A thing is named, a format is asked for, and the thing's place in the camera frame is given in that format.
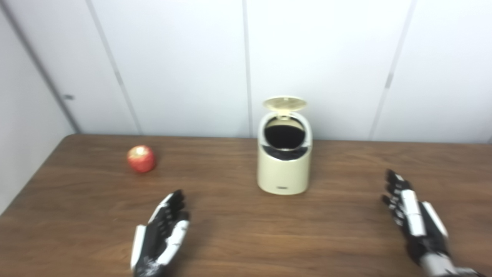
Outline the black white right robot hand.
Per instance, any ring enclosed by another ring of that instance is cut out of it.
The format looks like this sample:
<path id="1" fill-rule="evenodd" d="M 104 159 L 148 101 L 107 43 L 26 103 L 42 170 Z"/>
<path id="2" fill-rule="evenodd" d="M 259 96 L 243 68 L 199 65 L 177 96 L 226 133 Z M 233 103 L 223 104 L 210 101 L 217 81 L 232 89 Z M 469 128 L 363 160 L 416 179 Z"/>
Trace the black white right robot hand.
<path id="1" fill-rule="evenodd" d="M 429 202 L 418 200 L 411 183 L 393 170 L 386 171 L 386 191 L 382 202 L 406 241 L 411 260 L 420 265 L 425 254 L 450 256 L 444 225 Z"/>

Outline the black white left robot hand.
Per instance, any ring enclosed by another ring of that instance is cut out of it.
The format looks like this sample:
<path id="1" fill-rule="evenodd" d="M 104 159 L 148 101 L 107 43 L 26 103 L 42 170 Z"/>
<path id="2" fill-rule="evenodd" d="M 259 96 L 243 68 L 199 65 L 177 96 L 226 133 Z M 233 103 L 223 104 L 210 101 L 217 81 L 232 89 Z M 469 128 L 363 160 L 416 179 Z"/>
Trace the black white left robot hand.
<path id="1" fill-rule="evenodd" d="M 168 194 L 155 208 L 146 225 L 137 225 L 130 268 L 134 277 L 166 277 L 189 228 L 182 190 Z"/>

